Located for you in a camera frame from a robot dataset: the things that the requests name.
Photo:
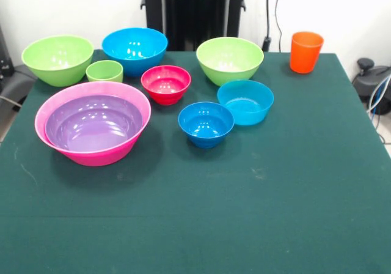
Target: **blue bowl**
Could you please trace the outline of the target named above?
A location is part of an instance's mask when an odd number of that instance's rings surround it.
[[[262,83],[236,80],[221,86],[219,103],[231,111],[235,124],[254,125],[261,122],[273,105],[273,92]]]
[[[203,149],[218,145],[234,125],[231,112],[211,102],[188,105],[179,113],[178,123],[190,141]]]
[[[168,46],[167,37],[150,28],[126,28],[104,38],[102,49],[121,63],[126,76],[141,76],[158,65]]]

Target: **small green cup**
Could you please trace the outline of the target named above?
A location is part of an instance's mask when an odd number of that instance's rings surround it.
[[[88,81],[123,81],[123,67],[116,61],[102,60],[89,65],[86,69]]]

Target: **light green bowl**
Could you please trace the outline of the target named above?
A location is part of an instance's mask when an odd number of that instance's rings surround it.
[[[102,60],[87,67],[86,75],[89,81],[116,81],[123,80],[123,67],[117,61]]]
[[[205,75],[218,86],[233,80],[248,80],[263,61],[259,46],[237,37],[207,40],[196,54]]]
[[[88,40],[57,35],[30,44],[22,53],[22,61],[51,86],[70,86],[83,78],[92,53],[93,46]]]

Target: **bowl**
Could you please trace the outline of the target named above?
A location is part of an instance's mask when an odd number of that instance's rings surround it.
[[[116,81],[123,80],[123,67],[117,61],[102,60],[89,65],[86,69],[88,81]]]
[[[235,124],[253,125],[266,117],[273,104],[274,95],[270,88],[262,83],[237,80],[220,87],[217,99],[231,111]]]
[[[180,128],[197,147],[215,147],[230,133],[234,120],[224,106],[198,102],[185,107],[178,116]]]
[[[46,136],[56,147],[94,152],[124,143],[142,126],[132,103],[113,95],[88,95],[58,107],[46,122]]]
[[[51,86],[78,83],[91,63],[92,44],[74,35],[38,40],[22,52],[22,61],[39,79]]]
[[[69,101],[91,95],[112,95],[132,103],[141,113],[140,130],[125,142],[108,149],[93,152],[77,152],[63,149],[52,144],[46,133],[45,125],[50,115]],[[113,81],[94,81],[68,87],[54,94],[39,108],[35,116],[35,131],[38,137],[49,147],[56,149],[69,159],[84,166],[104,166],[119,161],[132,149],[134,143],[148,124],[151,116],[151,105],[148,98],[135,87]]]
[[[207,40],[198,47],[196,55],[205,75],[218,86],[248,80],[263,61],[259,46],[237,37]]]
[[[185,69],[162,65],[148,69],[141,76],[141,85],[160,105],[169,106],[179,101],[188,90],[191,76]]]
[[[104,38],[102,49],[122,64],[127,76],[141,76],[158,65],[166,52],[167,37],[150,28],[126,28]]]

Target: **purple bowl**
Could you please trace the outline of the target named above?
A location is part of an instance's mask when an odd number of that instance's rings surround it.
[[[90,95],[58,107],[48,118],[46,136],[57,147],[93,152],[117,146],[142,126],[140,111],[113,95]]]

